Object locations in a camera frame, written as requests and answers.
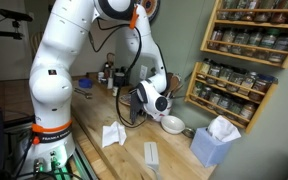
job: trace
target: white tissue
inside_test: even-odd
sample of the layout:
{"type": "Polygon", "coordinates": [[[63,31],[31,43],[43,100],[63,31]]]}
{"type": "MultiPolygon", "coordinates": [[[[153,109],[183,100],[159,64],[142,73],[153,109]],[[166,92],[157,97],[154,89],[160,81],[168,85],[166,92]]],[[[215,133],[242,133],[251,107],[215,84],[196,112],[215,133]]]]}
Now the white tissue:
{"type": "Polygon", "coordinates": [[[212,120],[207,128],[207,131],[213,138],[222,142],[229,142],[241,137],[238,129],[222,116],[218,116],[212,120]]]}
{"type": "Polygon", "coordinates": [[[123,125],[115,121],[111,126],[103,126],[102,148],[114,142],[119,142],[119,144],[123,146],[125,140],[126,133],[123,125]]]}

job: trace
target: tissue box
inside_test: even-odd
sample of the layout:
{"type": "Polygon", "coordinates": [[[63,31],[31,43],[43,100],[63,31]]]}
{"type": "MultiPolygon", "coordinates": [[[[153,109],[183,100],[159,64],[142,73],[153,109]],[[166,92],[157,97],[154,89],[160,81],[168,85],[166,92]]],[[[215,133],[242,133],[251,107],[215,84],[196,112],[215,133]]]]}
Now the tissue box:
{"type": "Polygon", "coordinates": [[[210,167],[223,161],[231,147],[231,142],[221,142],[206,131],[206,128],[196,130],[190,149],[204,167],[210,167]]]}

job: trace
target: wooden shelf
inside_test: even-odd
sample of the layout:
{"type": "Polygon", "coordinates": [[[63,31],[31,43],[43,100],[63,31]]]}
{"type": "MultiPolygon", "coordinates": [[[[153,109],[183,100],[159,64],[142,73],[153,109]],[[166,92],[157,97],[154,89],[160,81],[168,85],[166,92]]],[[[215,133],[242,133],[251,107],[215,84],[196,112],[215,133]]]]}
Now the wooden shelf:
{"type": "Polygon", "coordinates": [[[204,110],[206,110],[206,111],[208,111],[208,112],[211,112],[211,113],[213,113],[213,114],[215,114],[215,115],[219,115],[219,114],[218,114],[216,111],[214,111],[214,110],[212,110],[212,109],[209,109],[209,108],[207,108],[206,106],[203,106],[203,105],[197,103],[195,100],[192,100],[192,98],[193,98],[193,99],[197,99],[197,100],[199,100],[199,101],[203,101],[204,103],[210,104],[210,105],[212,105],[212,106],[215,106],[216,108],[219,108],[220,110],[224,111],[225,113],[232,114],[232,115],[234,115],[235,117],[237,117],[239,120],[243,121],[243,122],[244,122],[245,124],[247,124],[247,125],[244,125],[244,123],[241,124],[240,122],[235,121],[235,120],[231,120],[231,119],[229,119],[229,118],[227,118],[227,117],[225,117],[225,116],[223,116],[223,117],[226,118],[227,120],[229,120],[229,121],[230,121],[232,124],[234,124],[235,126],[237,126],[237,127],[239,127],[239,128],[242,128],[242,129],[245,129],[245,132],[246,132],[246,133],[250,133],[251,130],[252,130],[252,128],[253,128],[253,126],[254,126],[255,123],[257,122],[260,114],[262,113],[264,107],[266,106],[268,100],[269,100],[270,97],[272,96],[272,93],[275,91],[275,89],[276,89],[276,87],[277,87],[277,83],[278,83],[277,80],[276,80],[274,83],[272,83],[272,85],[270,86],[270,88],[268,89],[268,91],[267,91],[266,93],[263,93],[263,92],[260,92],[260,91],[256,91],[256,90],[254,90],[254,89],[245,88],[245,87],[243,87],[243,86],[241,86],[241,85],[234,84],[234,83],[232,83],[232,82],[225,81],[225,80],[223,80],[223,79],[219,79],[219,78],[214,77],[214,76],[210,76],[210,75],[208,75],[208,74],[200,73],[199,70],[200,70],[200,68],[201,68],[201,64],[202,64],[201,62],[197,62],[197,63],[195,64],[195,67],[194,67],[194,70],[193,70],[193,73],[192,73],[192,77],[191,77],[191,80],[190,80],[190,83],[189,83],[189,86],[188,86],[188,89],[187,89],[187,92],[186,92],[184,101],[185,101],[185,102],[192,103],[192,104],[194,104],[195,106],[197,106],[197,107],[199,107],[199,108],[202,108],[202,109],[204,109],[204,110]],[[197,78],[197,75],[198,75],[198,74],[203,74],[203,75],[206,76],[206,77],[211,77],[211,78],[213,78],[213,79],[215,79],[215,80],[220,80],[220,81],[223,81],[223,82],[225,82],[225,83],[227,83],[227,84],[232,84],[232,85],[234,85],[234,86],[243,87],[243,88],[245,88],[245,89],[247,89],[247,90],[249,90],[249,91],[252,91],[252,92],[255,92],[255,93],[258,93],[258,94],[263,95],[264,98],[262,99],[262,101],[254,101],[254,100],[250,99],[248,96],[244,96],[244,95],[239,94],[239,93],[237,93],[237,92],[227,91],[226,88],[219,87],[219,86],[217,86],[217,85],[215,85],[215,84],[208,84],[205,80],[198,79],[198,78],[197,78]],[[224,108],[218,106],[217,104],[214,104],[214,103],[212,103],[212,102],[210,102],[210,101],[208,101],[208,100],[202,99],[202,98],[194,95],[192,92],[193,92],[193,89],[194,89],[194,86],[195,86],[195,82],[201,82],[201,83],[205,84],[206,86],[209,86],[209,87],[212,87],[212,88],[216,88],[216,89],[221,90],[222,92],[230,93],[230,94],[233,95],[233,96],[237,96],[237,97],[243,98],[243,99],[245,99],[245,100],[247,100],[247,101],[254,102],[254,103],[258,104],[257,110],[256,110],[256,112],[254,113],[252,119],[251,119],[251,120],[248,120],[248,119],[246,119],[246,118],[244,118],[244,117],[242,117],[242,116],[240,116],[240,115],[238,115],[238,114],[235,114],[235,113],[233,113],[233,112],[231,112],[231,111],[229,111],[229,110],[227,110],[227,109],[224,109],[224,108]]]}
{"type": "Polygon", "coordinates": [[[234,43],[227,43],[227,42],[221,42],[221,41],[211,41],[211,36],[213,33],[213,29],[215,26],[236,26],[236,27],[244,27],[244,28],[249,28],[249,27],[263,27],[263,28],[278,28],[278,29],[283,29],[284,31],[287,31],[288,29],[288,24],[272,24],[269,22],[266,23],[259,23],[259,22],[249,22],[249,21],[231,21],[231,20],[218,20],[217,19],[217,13],[219,11],[226,11],[226,12],[282,12],[282,13],[288,13],[288,9],[221,9],[221,4],[223,0],[216,0],[215,5],[207,26],[207,29],[205,31],[205,36],[201,45],[200,50],[201,51],[206,51],[206,52],[211,52],[215,54],[220,54],[224,56],[229,56],[233,58],[238,58],[241,60],[246,60],[246,61],[251,61],[255,63],[260,63],[260,64],[265,64],[273,67],[279,67],[279,68],[287,68],[288,67],[288,51],[276,51],[273,49],[267,49],[267,48],[261,48],[261,47],[253,47],[253,46],[247,46],[247,45],[237,45],[234,43]],[[215,42],[215,43],[220,43],[220,44],[228,44],[228,45],[236,45],[240,47],[250,47],[253,49],[258,49],[258,50],[266,50],[269,52],[278,52],[281,54],[286,54],[286,58],[282,63],[271,63],[268,60],[261,60],[253,57],[247,57],[247,56],[242,56],[242,55],[236,55],[236,54],[231,54],[231,53],[226,53],[226,52],[221,52],[218,50],[212,50],[208,49],[207,45],[209,42],[215,42]]]}

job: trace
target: wooden tabletop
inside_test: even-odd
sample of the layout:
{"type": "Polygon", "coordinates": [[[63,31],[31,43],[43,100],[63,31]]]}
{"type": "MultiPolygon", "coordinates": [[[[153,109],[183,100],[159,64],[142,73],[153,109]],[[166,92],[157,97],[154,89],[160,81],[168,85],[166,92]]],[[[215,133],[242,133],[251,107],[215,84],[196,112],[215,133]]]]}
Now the wooden tabletop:
{"type": "MultiPolygon", "coordinates": [[[[125,128],[127,138],[123,146],[114,143],[102,148],[103,126],[110,126],[115,121],[120,123],[120,120],[112,90],[94,80],[93,83],[88,90],[93,94],[92,99],[73,93],[72,113],[116,179],[156,179],[154,172],[145,165],[144,142],[148,141],[157,143],[163,179],[209,178],[215,167],[203,167],[189,148],[192,139],[183,134],[168,134],[159,122],[151,119],[146,119],[137,128],[125,128]]],[[[129,116],[128,106],[121,104],[120,111],[124,117],[129,116]]]]}

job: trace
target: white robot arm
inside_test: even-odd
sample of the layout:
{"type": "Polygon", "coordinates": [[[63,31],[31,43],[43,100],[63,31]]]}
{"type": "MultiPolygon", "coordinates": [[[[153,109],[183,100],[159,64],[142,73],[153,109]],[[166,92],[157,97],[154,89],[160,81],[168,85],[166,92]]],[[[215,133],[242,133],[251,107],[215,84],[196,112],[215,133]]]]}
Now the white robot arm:
{"type": "MultiPolygon", "coordinates": [[[[91,23],[96,18],[130,21],[135,0],[57,0],[53,6],[44,36],[36,53],[31,74],[30,90],[35,112],[32,126],[33,139],[19,145],[17,159],[24,157],[24,166],[17,174],[44,171],[63,167],[75,150],[70,131],[72,83],[68,73],[71,64],[87,39],[91,23]]],[[[142,39],[141,56],[153,59],[156,75],[142,81],[138,95],[144,109],[154,119],[166,109],[167,100],[160,93],[166,88],[166,71],[159,48],[154,43],[149,20],[142,6],[136,9],[139,15],[136,28],[125,31],[128,47],[136,52],[139,38],[142,39]]]]}

